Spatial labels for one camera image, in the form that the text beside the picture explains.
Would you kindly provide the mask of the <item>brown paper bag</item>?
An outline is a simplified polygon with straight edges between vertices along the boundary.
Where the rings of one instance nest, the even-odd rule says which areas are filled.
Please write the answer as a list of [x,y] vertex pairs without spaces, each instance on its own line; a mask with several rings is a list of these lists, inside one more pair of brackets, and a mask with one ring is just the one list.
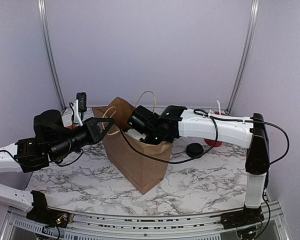
[[127,121],[135,109],[125,99],[116,97],[107,106],[94,107],[92,112],[96,118],[114,119],[114,125],[102,140],[107,157],[144,195],[164,179],[168,164],[141,154],[169,161],[173,144],[161,142],[150,145],[128,135],[127,131],[132,127]]

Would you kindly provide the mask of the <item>white plastic utensil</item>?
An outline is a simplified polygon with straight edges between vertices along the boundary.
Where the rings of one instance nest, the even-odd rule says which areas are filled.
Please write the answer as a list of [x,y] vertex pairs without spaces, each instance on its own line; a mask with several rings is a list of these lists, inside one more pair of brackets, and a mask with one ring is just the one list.
[[214,110],[210,109],[209,112],[208,112],[208,114],[209,115],[214,115],[214,116],[215,115],[226,116],[227,114],[224,111],[222,111],[222,109],[221,109],[220,101],[216,100],[216,102],[217,102],[217,111],[214,111]]

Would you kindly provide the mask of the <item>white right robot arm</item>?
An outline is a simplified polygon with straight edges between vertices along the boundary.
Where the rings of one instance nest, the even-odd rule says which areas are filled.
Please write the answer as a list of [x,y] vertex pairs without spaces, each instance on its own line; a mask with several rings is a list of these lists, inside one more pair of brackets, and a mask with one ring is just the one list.
[[242,224],[248,224],[257,216],[270,168],[269,139],[261,114],[231,117],[202,109],[169,105],[158,115],[140,105],[132,111],[126,122],[140,134],[144,134],[144,143],[151,145],[185,137],[214,140],[245,148],[245,207],[238,212],[237,219]]

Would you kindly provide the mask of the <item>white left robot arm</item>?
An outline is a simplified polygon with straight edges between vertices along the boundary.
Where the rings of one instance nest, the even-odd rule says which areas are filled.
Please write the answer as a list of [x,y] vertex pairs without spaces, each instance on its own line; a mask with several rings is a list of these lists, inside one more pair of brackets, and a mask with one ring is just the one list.
[[[66,128],[58,110],[46,110],[33,119],[34,137],[0,148],[0,173],[30,173],[50,164],[64,168],[63,160],[69,154],[82,156],[83,148],[103,140],[114,123],[113,118],[90,117],[79,126]],[[70,221],[70,213],[51,209],[40,191],[0,184],[0,202],[26,212],[27,219],[39,223],[64,228]]]

